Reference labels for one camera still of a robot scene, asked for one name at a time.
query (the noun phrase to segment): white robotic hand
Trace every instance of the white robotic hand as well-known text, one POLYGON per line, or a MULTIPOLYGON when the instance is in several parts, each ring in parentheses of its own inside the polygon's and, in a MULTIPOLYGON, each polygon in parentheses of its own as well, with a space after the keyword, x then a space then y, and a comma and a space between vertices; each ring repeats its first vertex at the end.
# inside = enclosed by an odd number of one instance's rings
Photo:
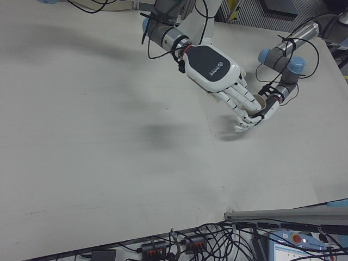
POLYGON ((256 113, 262 107, 246 89, 242 70, 233 59, 213 45, 198 45, 188 46, 183 60, 188 77, 237 114, 236 132, 246 131, 262 120, 261 116, 251 118, 247 112, 256 113))

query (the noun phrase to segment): electronic device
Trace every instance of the electronic device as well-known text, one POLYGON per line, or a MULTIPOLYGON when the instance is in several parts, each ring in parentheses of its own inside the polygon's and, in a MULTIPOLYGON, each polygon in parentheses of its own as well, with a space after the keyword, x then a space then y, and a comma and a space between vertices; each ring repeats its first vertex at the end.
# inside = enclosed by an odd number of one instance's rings
POLYGON ((91 261, 116 261, 116 250, 92 251, 91 261))
MULTIPOLYGON (((307 252, 315 256, 325 254, 310 251, 325 250, 326 246, 323 242, 309 235, 298 234, 291 231, 276 231, 269 234, 269 237, 279 243, 268 240, 268 261, 290 261, 295 258, 308 256, 303 250, 296 249, 295 247, 305 248, 307 252)), ((322 261, 322 259, 315 257, 305 260, 322 261)))

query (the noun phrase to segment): robot finger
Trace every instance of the robot finger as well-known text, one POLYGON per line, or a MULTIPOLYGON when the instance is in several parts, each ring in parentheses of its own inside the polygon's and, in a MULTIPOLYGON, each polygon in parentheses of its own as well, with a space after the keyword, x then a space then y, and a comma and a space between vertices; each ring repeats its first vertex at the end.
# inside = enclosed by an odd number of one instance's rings
POLYGON ((232 98, 236 99, 240 104, 245 106, 245 108, 250 110, 250 111, 256 111, 256 110, 261 109, 261 105, 255 99, 253 102, 249 101, 244 95, 237 92, 232 87, 225 89, 224 92, 226 94, 230 95, 232 98))
POLYGON ((232 85, 232 88, 239 92, 240 94, 244 95, 245 98, 248 99, 248 101, 254 102, 255 98, 252 96, 252 94, 240 83, 236 82, 234 85, 232 85))
POLYGON ((248 129, 249 129, 249 128, 241 127, 241 126, 239 126, 239 125, 234 126, 234 131, 235 131, 235 132, 244 132, 244 131, 246 131, 246 130, 248 130, 248 129))
POLYGON ((220 92, 213 92, 212 94, 217 99, 224 101, 232 110, 234 110, 237 113, 237 115, 240 114, 239 112, 240 109, 238 108, 237 104, 226 93, 224 93, 223 91, 220 91, 220 92))

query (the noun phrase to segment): cylindrical object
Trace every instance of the cylindrical object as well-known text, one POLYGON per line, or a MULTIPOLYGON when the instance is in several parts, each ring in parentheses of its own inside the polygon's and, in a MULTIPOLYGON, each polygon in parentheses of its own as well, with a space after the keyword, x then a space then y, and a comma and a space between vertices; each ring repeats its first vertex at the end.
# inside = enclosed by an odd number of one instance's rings
MULTIPOLYGON (((316 38, 319 34, 319 25, 315 22, 308 22, 301 30, 289 36, 289 38, 311 40, 313 38, 316 38)), ((295 49, 299 48, 305 43, 305 41, 299 39, 293 40, 296 46, 295 49)), ((290 41, 283 41, 279 45, 277 45, 276 48, 279 48, 280 50, 282 50, 283 53, 286 52, 286 55, 289 55, 293 50, 293 43, 290 41)))
POLYGON ((176 46, 173 46, 173 44, 175 43, 175 41, 183 36, 184 34, 182 32, 180 32, 178 29, 176 29, 175 27, 173 27, 172 29, 170 29, 169 31, 166 32, 166 34, 163 36, 162 42, 161 42, 161 46, 164 50, 166 51, 170 51, 173 48, 176 48, 176 46))
POLYGON ((177 31, 173 30, 175 29, 174 25, 176 23, 182 3, 183 1, 178 0, 156 1, 156 4, 151 11, 151 16, 155 17, 156 19, 150 19, 147 35, 152 41, 165 48, 167 51, 170 50, 171 46, 162 46, 164 37, 170 31, 172 32, 168 35, 167 41, 172 41, 177 34, 182 35, 181 33, 178 33, 179 31, 177 29, 177 31))

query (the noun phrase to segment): blue joint cap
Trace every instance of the blue joint cap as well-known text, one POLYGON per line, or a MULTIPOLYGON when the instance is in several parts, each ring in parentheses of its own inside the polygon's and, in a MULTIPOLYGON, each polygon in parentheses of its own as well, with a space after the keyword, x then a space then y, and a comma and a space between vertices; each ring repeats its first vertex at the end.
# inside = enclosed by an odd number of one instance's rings
POLYGON ((59 2, 59 0, 38 0, 38 1, 43 4, 56 4, 59 2))
POLYGON ((300 74, 303 71, 305 64, 306 62, 303 58, 294 56, 288 64, 288 69, 294 74, 300 74))
POLYGON ((259 62, 260 63, 262 63, 262 64, 265 63, 266 57, 267 57, 269 51, 270 51, 270 49, 265 48, 260 52, 260 54, 259 54, 259 62))
POLYGON ((147 24, 148 24, 148 17, 147 18, 145 18, 144 20, 143 20, 143 22, 142 22, 142 32, 144 33, 145 32, 145 30, 146 30, 146 27, 147 27, 147 24))

